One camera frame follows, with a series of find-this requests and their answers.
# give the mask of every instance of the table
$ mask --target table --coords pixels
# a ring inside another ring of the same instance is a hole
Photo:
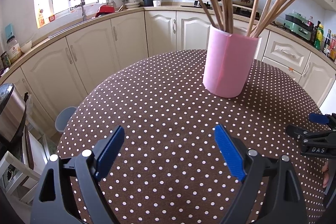
[[[240,187],[214,141],[221,123],[262,155],[290,156],[313,223],[324,211],[324,161],[301,156],[285,127],[324,130],[307,120],[318,107],[287,74],[257,60],[238,97],[214,96],[202,85],[205,59],[205,50],[171,52],[112,75],[70,119],[58,153],[76,156],[120,124],[125,143],[100,182],[120,222],[219,223]],[[258,216],[266,184],[264,178],[250,221]],[[74,180],[73,192],[82,219],[90,222]]]

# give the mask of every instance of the pink cup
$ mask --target pink cup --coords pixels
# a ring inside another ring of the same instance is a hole
[[[203,85],[211,93],[232,98],[243,90],[259,42],[245,35],[242,28],[230,34],[210,27]]]

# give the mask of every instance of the polka dot tablecloth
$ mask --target polka dot tablecloth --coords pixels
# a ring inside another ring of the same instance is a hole
[[[300,144],[285,127],[325,130],[307,120],[318,107],[287,74],[257,60],[238,97],[217,97],[202,85],[205,59],[204,50],[172,52],[112,75],[70,119],[58,153],[76,156],[121,125],[124,145],[110,174],[100,182],[119,221],[215,224],[240,188],[214,140],[214,127],[221,123],[262,155],[289,155],[314,223],[324,211],[324,162],[301,156]],[[258,217],[267,180],[261,183],[250,222]],[[80,215],[90,223],[78,184],[72,182]]]

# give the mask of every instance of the blue gripper pad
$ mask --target blue gripper pad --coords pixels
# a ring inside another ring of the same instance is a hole
[[[243,181],[246,177],[243,158],[233,144],[229,134],[221,125],[215,127],[215,141],[222,152],[231,175],[237,177],[239,181]]]
[[[108,143],[106,144],[105,148],[97,159],[96,173],[94,174],[97,182],[99,182],[102,178],[107,177],[107,175],[109,174],[110,169],[124,143],[124,129],[119,126],[118,129],[113,132],[113,135],[109,136],[108,138],[110,138],[110,140],[108,140]]]
[[[320,123],[320,124],[328,124],[329,123],[329,119],[326,115],[316,114],[316,113],[309,114],[309,121],[317,122],[317,123]]]

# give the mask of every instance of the silver bolt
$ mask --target silver bolt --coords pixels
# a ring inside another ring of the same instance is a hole
[[[49,158],[51,161],[57,161],[58,160],[58,155],[57,154],[52,154]]]
[[[283,155],[281,159],[285,162],[289,162],[290,158],[287,155]]]
[[[248,154],[249,154],[251,157],[255,157],[255,156],[258,154],[258,152],[255,151],[254,149],[250,149],[250,150],[248,151]]]
[[[83,152],[82,152],[82,156],[83,157],[88,157],[92,154],[92,151],[90,149],[85,149]]]

